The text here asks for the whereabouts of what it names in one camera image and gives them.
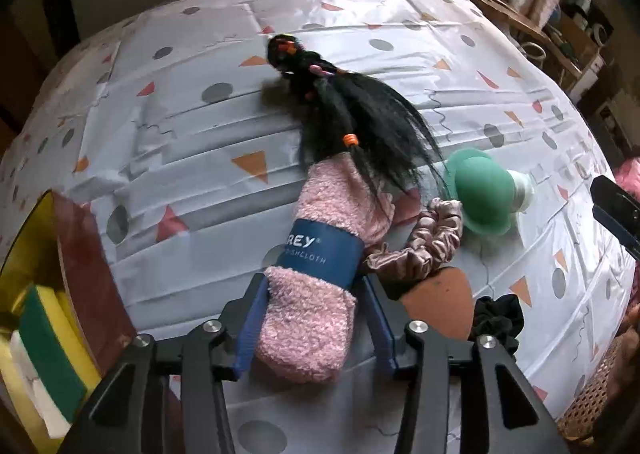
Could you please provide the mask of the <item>person's right hand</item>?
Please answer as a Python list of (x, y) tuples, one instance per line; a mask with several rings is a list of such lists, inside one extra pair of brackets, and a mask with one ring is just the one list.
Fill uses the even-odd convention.
[(639, 376), (639, 305), (627, 311), (620, 324), (620, 341), (613, 367), (608, 374), (608, 396), (613, 398)]

